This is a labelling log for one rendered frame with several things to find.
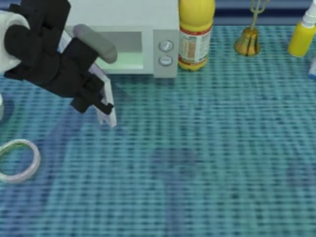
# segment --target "knob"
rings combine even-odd
[[[168,67],[173,63],[173,59],[169,56],[164,56],[159,58],[159,63],[164,67]]]
[[[159,49],[163,52],[169,52],[173,50],[173,43],[169,40],[162,41],[159,43]]]

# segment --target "microwave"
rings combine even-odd
[[[96,64],[107,74],[151,74],[175,78],[178,71],[178,0],[69,0],[72,8],[65,30],[85,24],[112,42],[115,63]]]

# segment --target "tabletop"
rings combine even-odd
[[[293,27],[262,26],[262,52],[242,57],[243,28],[214,27],[198,72],[110,76],[115,128],[1,79],[0,143],[29,139],[42,162],[30,180],[0,184],[0,236],[316,236],[316,47],[291,57]],[[12,152],[0,171],[31,159]]]

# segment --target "bell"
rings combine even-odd
[[[259,31],[247,27],[234,45],[235,52],[243,56],[255,56],[260,52]]]

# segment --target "bottle label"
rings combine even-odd
[[[186,65],[198,65],[207,60],[212,26],[203,32],[191,32],[180,28],[179,61]]]

